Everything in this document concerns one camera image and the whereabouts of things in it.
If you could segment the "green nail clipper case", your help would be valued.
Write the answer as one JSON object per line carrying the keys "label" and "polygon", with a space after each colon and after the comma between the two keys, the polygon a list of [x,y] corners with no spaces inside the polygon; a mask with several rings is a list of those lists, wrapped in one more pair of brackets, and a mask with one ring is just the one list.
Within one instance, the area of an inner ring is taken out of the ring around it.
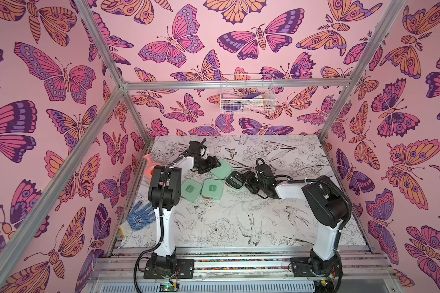
{"label": "green nail clipper case", "polygon": [[186,179],[182,183],[181,197],[194,203],[201,196],[202,184],[192,179]]}

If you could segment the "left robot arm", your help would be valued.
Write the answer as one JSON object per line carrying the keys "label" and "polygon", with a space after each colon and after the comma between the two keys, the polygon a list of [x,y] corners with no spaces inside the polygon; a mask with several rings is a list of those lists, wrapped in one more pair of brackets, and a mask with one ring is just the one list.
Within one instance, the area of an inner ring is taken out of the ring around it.
{"label": "left robot arm", "polygon": [[148,199],[154,208],[157,222],[158,243],[152,250],[152,262],[159,266],[176,264],[176,245],[171,233],[174,208],[182,195],[182,178],[188,172],[207,173],[220,167],[215,156],[210,156],[206,140],[190,141],[189,148],[173,162],[153,169]]}

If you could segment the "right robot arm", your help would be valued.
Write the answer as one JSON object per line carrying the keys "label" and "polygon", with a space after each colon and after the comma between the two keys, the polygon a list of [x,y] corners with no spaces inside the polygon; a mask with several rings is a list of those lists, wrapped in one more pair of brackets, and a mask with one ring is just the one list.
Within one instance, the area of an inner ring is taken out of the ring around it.
{"label": "right robot arm", "polygon": [[342,230],[352,216],[352,203],[330,177],[294,179],[290,175],[275,175],[262,158],[243,177],[252,194],[275,200],[305,200],[318,222],[310,257],[325,262],[337,256]]}

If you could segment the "pink watering can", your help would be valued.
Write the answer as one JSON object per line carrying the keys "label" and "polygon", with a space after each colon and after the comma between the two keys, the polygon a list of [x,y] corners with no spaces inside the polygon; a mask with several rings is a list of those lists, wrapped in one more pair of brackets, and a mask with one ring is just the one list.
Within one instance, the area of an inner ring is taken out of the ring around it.
{"label": "pink watering can", "polygon": [[154,168],[158,166],[159,163],[152,161],[150,153],[145,155],[144,159],[147,161],[147,165],[144,169],[144,176],[150,181],[153,176]]}

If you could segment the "blue dotted work glove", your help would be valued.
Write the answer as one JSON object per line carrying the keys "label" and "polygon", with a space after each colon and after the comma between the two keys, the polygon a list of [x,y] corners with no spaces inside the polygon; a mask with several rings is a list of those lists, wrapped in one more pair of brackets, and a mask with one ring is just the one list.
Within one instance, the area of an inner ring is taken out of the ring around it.
{"label": "blue dotted work glove", "polygon": [[124,238],[131,236],[134,232],[148,227],[156,222],[156,215],[152,204],[138,201],[128,213],[126,220],[119,225],[119,231]]}

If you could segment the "green circuit board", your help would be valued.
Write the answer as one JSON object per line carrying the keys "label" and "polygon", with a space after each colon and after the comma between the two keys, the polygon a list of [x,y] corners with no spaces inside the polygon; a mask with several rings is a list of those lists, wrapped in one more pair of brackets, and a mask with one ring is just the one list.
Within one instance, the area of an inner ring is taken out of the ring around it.
{"label": "green circuit board", "polygon": [[161,283],[159,286],[159,293],[176,293],[178,290],[178,283]]}

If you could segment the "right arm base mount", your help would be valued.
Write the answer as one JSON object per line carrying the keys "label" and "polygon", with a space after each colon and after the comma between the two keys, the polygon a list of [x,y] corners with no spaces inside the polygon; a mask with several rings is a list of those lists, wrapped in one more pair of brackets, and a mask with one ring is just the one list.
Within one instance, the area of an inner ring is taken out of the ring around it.
{"label": "right arm base mount", "polygon": [[323,261],[320,258],[291,258],[289,268],[294,277],[327,278],[343,276],[340,262],[334,256],[330,260]]}

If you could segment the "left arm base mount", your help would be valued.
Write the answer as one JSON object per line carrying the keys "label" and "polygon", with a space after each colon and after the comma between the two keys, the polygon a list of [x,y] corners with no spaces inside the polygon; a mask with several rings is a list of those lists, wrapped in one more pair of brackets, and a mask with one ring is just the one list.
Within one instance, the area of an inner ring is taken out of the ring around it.
{"label": "left arm base mount", "polygon": [[192,279],[194,277],[194,260],[180,259],[174,262],[148,260],[144,269],[144,279]]}

